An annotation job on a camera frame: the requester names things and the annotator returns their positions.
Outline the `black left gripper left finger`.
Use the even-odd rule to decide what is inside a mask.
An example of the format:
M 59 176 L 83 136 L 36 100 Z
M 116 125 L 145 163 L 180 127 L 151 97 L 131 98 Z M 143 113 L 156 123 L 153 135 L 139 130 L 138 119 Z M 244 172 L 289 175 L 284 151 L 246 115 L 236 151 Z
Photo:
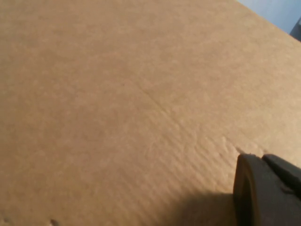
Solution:
M 253 154 L 240 154 L 233 186 L 239 226 L 299 226 L 301 200 Z

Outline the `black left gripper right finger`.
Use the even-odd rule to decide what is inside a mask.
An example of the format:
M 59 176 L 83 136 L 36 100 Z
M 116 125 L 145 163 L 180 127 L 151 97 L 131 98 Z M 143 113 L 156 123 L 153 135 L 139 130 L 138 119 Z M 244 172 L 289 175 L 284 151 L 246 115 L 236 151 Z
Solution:
M 265 154 L 262 156 L 262 160 L 300 200 L 301 169 L 274 154 Z

